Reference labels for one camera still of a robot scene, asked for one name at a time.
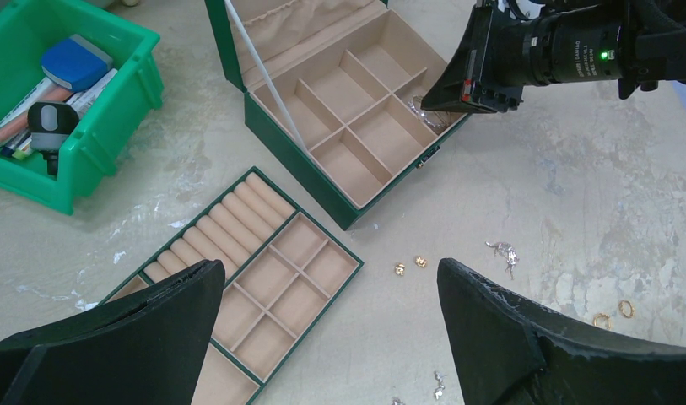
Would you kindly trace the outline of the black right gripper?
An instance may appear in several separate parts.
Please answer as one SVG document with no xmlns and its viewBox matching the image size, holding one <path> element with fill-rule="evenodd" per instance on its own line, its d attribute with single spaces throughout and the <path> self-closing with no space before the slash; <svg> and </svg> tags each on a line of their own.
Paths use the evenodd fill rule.
<svg viewBox="0 0 686 405">
<path fill-rule="evenodd" d="M 617 81 L 628 98 L 648 89 L 635 59 L 643 24 L 631 1 L 480 1 L 446 69 L 424 96 L 427 111 L 513 111 L 526 87 Z"/>
</svg>

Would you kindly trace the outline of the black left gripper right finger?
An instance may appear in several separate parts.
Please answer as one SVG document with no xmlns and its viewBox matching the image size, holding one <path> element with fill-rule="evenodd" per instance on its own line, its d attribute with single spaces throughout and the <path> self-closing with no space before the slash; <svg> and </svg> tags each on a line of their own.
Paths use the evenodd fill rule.
<svg viewBox="0 0 686 405">
<path fill-rule="evenodd" d="M 452 258 L 437 287 L 467 404 L 686 404 L 686 347 L 577 321 Z"/>
</svg>

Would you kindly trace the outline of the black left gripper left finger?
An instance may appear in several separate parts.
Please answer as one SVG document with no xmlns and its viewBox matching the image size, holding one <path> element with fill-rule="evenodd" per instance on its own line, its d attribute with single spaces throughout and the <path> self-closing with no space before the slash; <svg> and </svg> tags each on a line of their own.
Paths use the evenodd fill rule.
<svg viewBox="0 0 686 405">
<path fill-rule="evenodd" d="M 188 404 L 226 277 L 200 261 L 133 294 L 0 341 L 0 404 Z"/>
</svg>

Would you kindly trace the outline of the green jewelry box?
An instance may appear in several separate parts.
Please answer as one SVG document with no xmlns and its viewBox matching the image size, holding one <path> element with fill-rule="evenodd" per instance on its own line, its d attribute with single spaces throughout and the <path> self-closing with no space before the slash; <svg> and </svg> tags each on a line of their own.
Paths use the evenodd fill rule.
<svg viewBox="0 0 686 405">
<path fill-rule="evenodd" d="M 346 230 L 467 121 L 421 109 L 446 67 L 384 1 L 209 1 L 245 123 Z"/>
</svg>

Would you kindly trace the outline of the green jewelry tray insert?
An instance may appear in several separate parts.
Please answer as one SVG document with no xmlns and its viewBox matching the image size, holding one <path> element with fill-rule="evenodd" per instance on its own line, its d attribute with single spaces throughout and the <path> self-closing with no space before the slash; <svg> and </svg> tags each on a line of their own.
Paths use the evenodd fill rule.
<svg viewBox="0 0 686 405">
<path fill-rule="evenodd" d="M 226 285 L 192 400 L 251 404 L 362 268 L 362 260 L 250 168 L 108 295 L 203 259 Z"/>
</svg>

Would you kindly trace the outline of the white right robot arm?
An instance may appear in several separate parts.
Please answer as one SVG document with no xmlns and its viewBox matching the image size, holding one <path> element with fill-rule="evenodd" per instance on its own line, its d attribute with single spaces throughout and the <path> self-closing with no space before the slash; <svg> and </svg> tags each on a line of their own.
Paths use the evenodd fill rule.
<svg viewBox="0 0 686 405">
<path fill-rule="evenodd" d="M 686 1 L 478 1 L 421 106 L 504 113 L 527 87 L 599 81 L 623 100 L 686 84 Z"/>
</svg>

